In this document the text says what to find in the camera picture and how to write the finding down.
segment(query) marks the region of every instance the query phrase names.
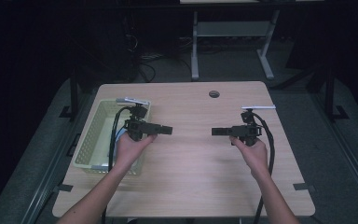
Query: hand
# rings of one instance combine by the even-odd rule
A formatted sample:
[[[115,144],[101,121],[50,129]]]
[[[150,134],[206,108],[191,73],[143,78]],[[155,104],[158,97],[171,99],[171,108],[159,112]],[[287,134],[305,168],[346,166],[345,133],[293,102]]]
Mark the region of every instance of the hand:
[[[127,172],[132,164],[141,156],[145,147],[156,139],[157,135],[148,135],[139,142],[133,141],[127,132],[123,133],[117,141],[117,158],[115,168]]]
[[[261,175],[269,173],[269,167],[267,165],[268,153],[264,142],[257,138],[255,144],[248,147],[236,137],[230,136],[229,140],[240,150],[246,164],[251,168],[251,174],[254,178],[257,179]]]

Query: forearm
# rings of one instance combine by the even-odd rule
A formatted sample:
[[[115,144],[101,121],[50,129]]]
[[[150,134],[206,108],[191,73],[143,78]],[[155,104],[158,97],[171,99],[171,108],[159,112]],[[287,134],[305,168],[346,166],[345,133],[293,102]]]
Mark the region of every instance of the forearm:
[[[69,209],[58,223],[97,223],[125,174],[124,170],[114,167],[83,199]]]
[[[260,175],[256,181],[260,187],[270,223],[299,223],[268,172]]]

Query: person's right arm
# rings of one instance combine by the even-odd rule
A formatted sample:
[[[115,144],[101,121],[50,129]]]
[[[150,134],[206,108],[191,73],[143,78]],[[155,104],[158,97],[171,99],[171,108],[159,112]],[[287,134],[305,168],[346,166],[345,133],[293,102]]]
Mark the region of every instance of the person's right arm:
[[[266,144],[257,139],[253,146],[248,147],[238,138],[230,136],[229,139],[251,168],[252,176],[260,187],[269,222],[299,223],[269,174]]]

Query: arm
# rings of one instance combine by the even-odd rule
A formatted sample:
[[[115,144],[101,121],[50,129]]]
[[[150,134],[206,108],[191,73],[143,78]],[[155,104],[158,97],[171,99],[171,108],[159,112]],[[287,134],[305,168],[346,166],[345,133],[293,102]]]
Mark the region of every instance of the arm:
[[[269,174],[266,145],[257,139],[253,146],[247,147],[235,137],[230,136],[229,139],[240,150],[246,164],[251,168],[251,174],[263,196],[268,220],[271,223],[299,223]]]
[[[134,142],[127,133],[123,133],[117,142],[117,159],[112,170],[84,198],[71,207],[58,223],[97,223],[124,175],[144,148],[156,137],[149,135],[139,142]]]

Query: person's right hand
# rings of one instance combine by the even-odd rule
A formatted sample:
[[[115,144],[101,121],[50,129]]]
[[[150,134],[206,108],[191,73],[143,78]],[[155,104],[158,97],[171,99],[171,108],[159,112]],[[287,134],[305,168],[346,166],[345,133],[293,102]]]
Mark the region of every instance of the person's right hand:
[[[264,142],[257,138],[255,140],[255,144],[248,147],[236,137],[230,136],[229,140],[240,150],[246,164],[251,168],[251,174],[254,178],[258,178],[269,173],[269,167],[267,165],[268,153]]]

